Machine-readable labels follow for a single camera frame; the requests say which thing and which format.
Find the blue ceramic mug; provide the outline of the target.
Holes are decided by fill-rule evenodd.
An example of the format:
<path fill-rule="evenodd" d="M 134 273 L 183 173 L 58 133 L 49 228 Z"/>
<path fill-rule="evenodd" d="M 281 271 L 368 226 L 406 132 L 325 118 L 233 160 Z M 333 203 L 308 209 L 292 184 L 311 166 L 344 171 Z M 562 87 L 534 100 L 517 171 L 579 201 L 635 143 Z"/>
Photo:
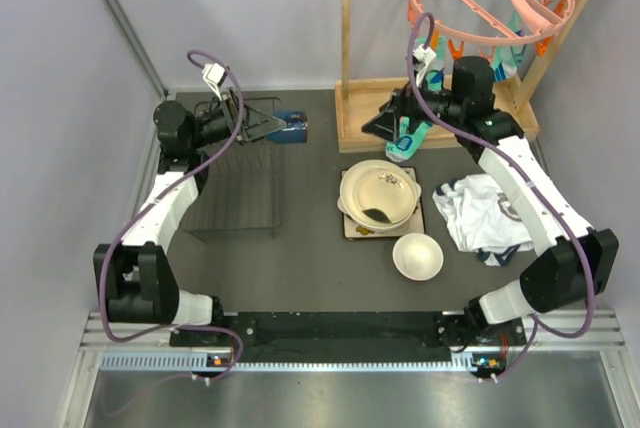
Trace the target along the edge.
<path fill-rule="evenodd" d="M 308 117 L 305 111 L 277 110 L 273 115 L 283 121 L 285 126 L 266 139 L 278 144 L 304 144 L 308 140 Z"/>

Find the cream round plate with drawing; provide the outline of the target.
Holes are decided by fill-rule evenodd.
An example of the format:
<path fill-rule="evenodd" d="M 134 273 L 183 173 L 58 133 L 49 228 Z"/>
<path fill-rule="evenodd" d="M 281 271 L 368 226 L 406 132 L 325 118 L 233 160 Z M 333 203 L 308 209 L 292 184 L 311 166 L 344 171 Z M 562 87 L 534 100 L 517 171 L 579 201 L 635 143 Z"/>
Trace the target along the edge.
<path fill-rule="evenodd" d="M 401 167 L 384 160 L 366 160 L 344 173 L 339 192 L 345 214 L 367 229 L 383 232 L 409 219 L 422 189 Z"/>

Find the cream small plate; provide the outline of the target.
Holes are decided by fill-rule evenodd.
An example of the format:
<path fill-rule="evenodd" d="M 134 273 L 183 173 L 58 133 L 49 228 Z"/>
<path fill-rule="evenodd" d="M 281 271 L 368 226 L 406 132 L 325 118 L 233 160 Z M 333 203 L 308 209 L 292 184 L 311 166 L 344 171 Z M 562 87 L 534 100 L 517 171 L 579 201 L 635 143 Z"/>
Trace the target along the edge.
<path fill-rule="evenodd" d="M 378 224 L 397 225 L 417 207 L 422 189 L 402 168 L 374 162 L 353 175 L 352 207 Z"/>

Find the square floral ceramic plate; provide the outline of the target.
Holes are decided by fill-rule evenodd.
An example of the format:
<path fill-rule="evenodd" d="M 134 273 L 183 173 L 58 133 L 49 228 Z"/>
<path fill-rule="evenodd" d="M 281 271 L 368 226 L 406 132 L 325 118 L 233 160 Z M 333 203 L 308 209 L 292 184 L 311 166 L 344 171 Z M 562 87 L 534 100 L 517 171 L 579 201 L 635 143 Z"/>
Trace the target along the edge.
<path fill-rule="evenodd" d="M 418 183 L 416 180 L 415 170 L 412 168 L 402 168 L 409 176 Z M 417 232 L 422 233 L 425 230 L 424 215 L 422 210 L 421 196 L 419 198 L 417 208 L 410 219 L 403 225 L 396 229 L 386 232 L 374 232 L 363 226 L 356 224 L 347 215 L 343 214 L 344 235 L 348 239 L 358 238 L 397 238 L 407 233 Z"/>

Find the red floral bowl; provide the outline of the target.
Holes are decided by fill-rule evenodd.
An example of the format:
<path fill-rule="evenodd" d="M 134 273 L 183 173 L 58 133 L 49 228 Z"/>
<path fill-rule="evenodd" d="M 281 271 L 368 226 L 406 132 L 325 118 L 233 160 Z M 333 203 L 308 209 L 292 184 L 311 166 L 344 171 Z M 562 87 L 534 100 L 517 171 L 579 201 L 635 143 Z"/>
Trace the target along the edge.
<path fill-rule="evenodd" d="M 428 281 L 437 276 L 444 265 L 444 254 L 432 237 L 409 233 L 394 244 L 392 259 L 397 271 L 412 281 Z"/>

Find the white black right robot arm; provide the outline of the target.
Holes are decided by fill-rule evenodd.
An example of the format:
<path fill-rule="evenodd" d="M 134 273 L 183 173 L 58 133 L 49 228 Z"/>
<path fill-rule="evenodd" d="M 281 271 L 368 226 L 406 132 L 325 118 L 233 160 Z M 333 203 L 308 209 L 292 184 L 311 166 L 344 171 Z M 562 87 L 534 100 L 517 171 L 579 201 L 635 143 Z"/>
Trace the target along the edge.
<path fill-rule="evenodd" d="M 407 84 L 393 91 L 363 132 L 391 141 L 408 119 L 410 127 L 431 123 L 454 134 L 505 193 L 537 255 L 517 280 L 468 303 L 469 336 L 490 343 L 503 323 L 522 317 L 559 337 L 583 336 L 595 315 L 595 298 L 608 282 L 618 238 L 610 229 L 595 229 L 567 203 L 514 117 L 495 108 L 494 74 L 485 58 L 456 60 L 450 87 L 439 91 L 423 88 L 418 77 L 429 62 L 426 55 L 408 55 Z"/>

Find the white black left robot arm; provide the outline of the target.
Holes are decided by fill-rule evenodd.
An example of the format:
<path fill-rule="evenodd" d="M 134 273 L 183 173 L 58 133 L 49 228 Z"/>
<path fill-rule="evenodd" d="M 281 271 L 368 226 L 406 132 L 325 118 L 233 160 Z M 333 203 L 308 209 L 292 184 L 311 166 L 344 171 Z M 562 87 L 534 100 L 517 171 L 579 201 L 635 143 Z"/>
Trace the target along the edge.
<path fill-rule="evenodd" d="M 219 301 L 179 288 L 167 251 L 188 208 L 208 178 L 206 147 L 246 144 L 286 129 L 283 113 L 248 106 L 229 89 L 196 114 L 176 100 L 153 112 L 159 141 L 158 167 L 151 191 L 136 216 L 109 244 L 93 254 L 103 326 L 113 323 L 192 325 L 205 344 L 226 335 Z"/>

